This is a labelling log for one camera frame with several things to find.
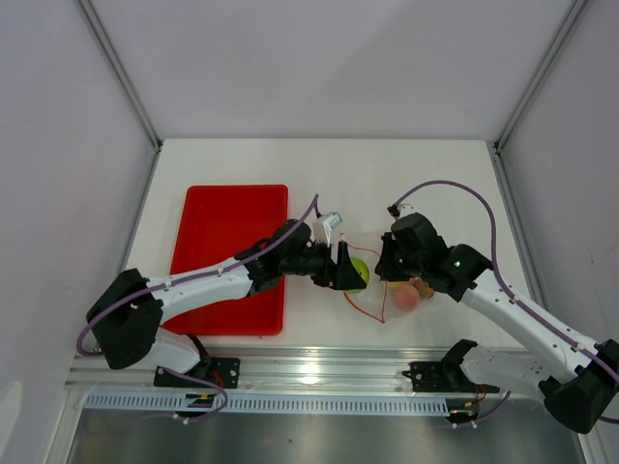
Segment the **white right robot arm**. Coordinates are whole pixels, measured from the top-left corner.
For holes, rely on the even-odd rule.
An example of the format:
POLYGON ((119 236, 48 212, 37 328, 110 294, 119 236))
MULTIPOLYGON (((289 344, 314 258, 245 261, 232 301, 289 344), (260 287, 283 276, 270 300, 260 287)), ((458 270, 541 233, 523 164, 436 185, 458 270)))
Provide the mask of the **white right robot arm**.
POLYGON ((419 213, 398 218, 381 237, 376 273, 390 282, 418 277, 437 293, 478 311, 530 352, 517 360, 462 340, 443 363, 453 390, 489 384, 541 402, 562 425, 589 433, 618 393, 618 343, 598 342, 522 297, 475 248, 447 246, 419 213))

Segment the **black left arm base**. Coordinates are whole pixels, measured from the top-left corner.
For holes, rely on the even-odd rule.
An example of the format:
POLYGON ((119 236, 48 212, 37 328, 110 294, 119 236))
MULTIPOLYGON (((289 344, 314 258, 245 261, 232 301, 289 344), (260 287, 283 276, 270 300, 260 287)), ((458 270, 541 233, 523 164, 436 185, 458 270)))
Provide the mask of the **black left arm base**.
POLYGON ((188 339, 199 356, 197 364, 184 373, 185 376, 192 377, 192 380, 180 378, 158 366, 154 377, 154 386, 158 388, 197 388, 203 387, 203 384, 197 382, 197 380, 201 380, 216 384, 222 389, 235 390, 240 379, 241 360, 239 358, 211 357, 196 335, 190 334, 188 339))

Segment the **orange fruit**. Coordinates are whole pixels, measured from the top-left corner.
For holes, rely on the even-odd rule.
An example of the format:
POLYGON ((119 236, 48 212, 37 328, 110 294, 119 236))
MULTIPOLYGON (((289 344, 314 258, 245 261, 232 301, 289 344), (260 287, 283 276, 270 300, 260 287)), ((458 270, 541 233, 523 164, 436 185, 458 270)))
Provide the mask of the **orange fruit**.
POLYGON ((387 281, 389 289, 396 290, 399 288, 413 287, 415 285, 416 277, 410 277, 405 281, 387 281))

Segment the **brown kiwi fruit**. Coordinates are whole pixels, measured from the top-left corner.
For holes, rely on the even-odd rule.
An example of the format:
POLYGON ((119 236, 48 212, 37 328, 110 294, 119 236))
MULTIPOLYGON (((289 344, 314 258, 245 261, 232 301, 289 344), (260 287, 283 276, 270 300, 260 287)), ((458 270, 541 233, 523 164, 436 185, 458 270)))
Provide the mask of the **brown kiwi fruit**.
POLYGON ((422 300, 429 300, 434 297, 434 290, 423 280, 416 280, 414 286, 422 300))

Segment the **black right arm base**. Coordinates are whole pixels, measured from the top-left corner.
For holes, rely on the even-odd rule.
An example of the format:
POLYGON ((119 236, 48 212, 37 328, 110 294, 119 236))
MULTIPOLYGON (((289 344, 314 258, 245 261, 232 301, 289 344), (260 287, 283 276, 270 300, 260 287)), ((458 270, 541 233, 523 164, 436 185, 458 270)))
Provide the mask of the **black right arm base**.
POLYGON ((440 361, 410 362, 401 375, 410 380, 413 392, 474 393, 478 387, 483 387, 488 393, 499 393, 496 386, 474 384, 460 367, 464 356, 477 346, 475 341, 461 339, 440 361))

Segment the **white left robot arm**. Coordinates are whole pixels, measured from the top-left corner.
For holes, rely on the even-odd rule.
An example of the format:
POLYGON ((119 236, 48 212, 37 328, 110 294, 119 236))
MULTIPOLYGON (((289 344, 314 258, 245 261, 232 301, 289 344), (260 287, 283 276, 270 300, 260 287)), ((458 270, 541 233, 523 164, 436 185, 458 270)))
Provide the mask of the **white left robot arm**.
POLYGON ((368 284, 347 242, 315 240, 306 223, 290 219, 272 236, 210 267, 158 278, 137 269, 122 272, 88 310, 87 327, 110 369, 149 362, 197 387, 209 377, 209 362, 188 335, 163 324, 207 305, 265 293, 285 276, 307 276, 318 287, 340 292, 362 291, 368 284))

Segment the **pink peach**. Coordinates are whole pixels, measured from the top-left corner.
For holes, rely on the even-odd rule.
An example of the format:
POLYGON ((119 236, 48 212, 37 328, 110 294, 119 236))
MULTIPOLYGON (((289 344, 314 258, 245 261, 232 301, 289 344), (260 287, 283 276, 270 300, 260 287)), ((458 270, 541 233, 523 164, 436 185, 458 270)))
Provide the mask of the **pink peach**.
POLYGON ((393 305, 401 311, 412 311, 419 303, 418 290, 412 286, 400 286, 391 290, 393 305))

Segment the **clear zip top bag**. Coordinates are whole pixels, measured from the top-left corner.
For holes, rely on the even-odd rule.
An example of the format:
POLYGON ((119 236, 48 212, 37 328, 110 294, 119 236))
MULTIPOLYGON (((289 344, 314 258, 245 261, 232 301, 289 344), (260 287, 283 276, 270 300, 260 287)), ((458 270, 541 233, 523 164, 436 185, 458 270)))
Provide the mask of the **clear zip top bag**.
POLYGON ((364 318, 379 324, 386 324, 402 318, 409 318, 422 310, 430 310, 439 307, 441 299, 434 292, 434 297, 429 300, 420 298, 418 305, 412 311, 401 311, 394 307, 391 297, 391 290, 387 286, 387 281, 382 280, 375 272, 374 268, 378 264, 382 241, 380 233, 339 233, 339 238, 348 243, 350 257, 357 257, 366 262, 369 268, 370 281, 367 288, 358 294, 347 294, 341 292, 335 298, 335 308, 339 313, 346 313, 355 316, 357 319, 364 318))

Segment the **green apple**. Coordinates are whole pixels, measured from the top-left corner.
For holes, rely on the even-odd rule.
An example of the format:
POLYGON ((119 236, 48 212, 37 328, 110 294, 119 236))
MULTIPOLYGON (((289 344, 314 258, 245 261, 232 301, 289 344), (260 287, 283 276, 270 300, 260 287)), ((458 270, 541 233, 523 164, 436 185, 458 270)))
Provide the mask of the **green apple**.
POLYGON ((360 278, 364 281, 365 285, 363 287, 359 287, 359 288, 355 288, 355 289, 350 289, 350 290, 345 290, 345 293, 347 294, 358 294, 363 292, 367 286, 368 283, 370 281, 370 275, 369 275, 369 268, 368 265, 366 264, 366 262, 360 258, 357 257, 352 257, 351 258, 351 263, 354 267, 354 269, 356 270, 357 274, 360 276, 360 278))

